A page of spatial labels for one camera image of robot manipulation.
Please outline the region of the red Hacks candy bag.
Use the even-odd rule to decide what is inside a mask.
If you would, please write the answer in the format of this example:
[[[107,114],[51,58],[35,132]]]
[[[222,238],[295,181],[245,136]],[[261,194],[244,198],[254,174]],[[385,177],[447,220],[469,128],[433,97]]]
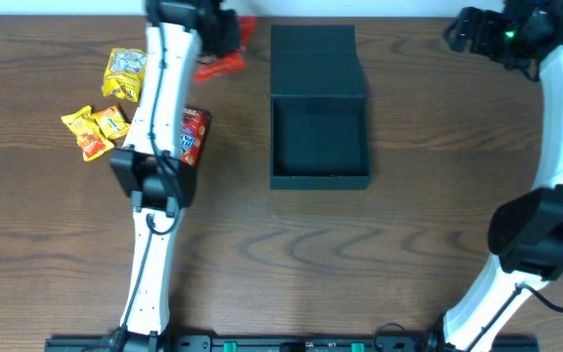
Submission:
[[[253,31],[256,27],[254,16],[239,16],[238,24],[240,29],[239,47],[232,54],[222,58],[214,56],[203,56],[197,64],[194,75],[194,82],[199,83],[213,77],[235,73],[246,68],[244,54],[250,42]]]

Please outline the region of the yellow snack bag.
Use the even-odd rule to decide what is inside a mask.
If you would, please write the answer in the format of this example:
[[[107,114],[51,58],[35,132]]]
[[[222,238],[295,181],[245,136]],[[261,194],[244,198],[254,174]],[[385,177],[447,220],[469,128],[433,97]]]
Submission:
[[[138,49],[113,48],[104,72],[104,97],[138,103],[146,74],[147,54]]]

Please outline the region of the black foldable container box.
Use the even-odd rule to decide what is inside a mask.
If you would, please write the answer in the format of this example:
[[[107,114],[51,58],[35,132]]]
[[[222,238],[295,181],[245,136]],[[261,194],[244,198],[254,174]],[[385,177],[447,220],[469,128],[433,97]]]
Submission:
[[[270,101],[272,189],[368,186],[368,87],[352,25],[273,25]]]

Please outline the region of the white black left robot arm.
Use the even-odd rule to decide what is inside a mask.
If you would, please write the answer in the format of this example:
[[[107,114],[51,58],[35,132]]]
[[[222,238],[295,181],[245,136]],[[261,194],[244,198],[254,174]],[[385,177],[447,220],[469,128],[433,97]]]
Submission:
[[[119,326],[96,344],[103,351],[167,351],[163,333],[173,252],[196,170],[181,159],[183,110],[200,55],[239,47],[238,16],[220,0],[149,1],[142,97],[123,146],[109,166],[130,199],[135,231],[132,275]]]

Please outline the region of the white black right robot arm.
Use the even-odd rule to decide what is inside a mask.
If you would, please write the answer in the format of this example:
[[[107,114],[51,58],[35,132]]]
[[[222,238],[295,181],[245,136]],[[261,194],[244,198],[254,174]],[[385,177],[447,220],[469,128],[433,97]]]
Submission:
[[[531,190],[501,205],[488,231],[489,258],[470,289],[439,320],[428,351],[531,351],[500,331],[530,298],[563,275],[563,0],[508,1],[495,12],[463,8],[445,29],[469,51],[521,72],[542,88],[538,169]]]

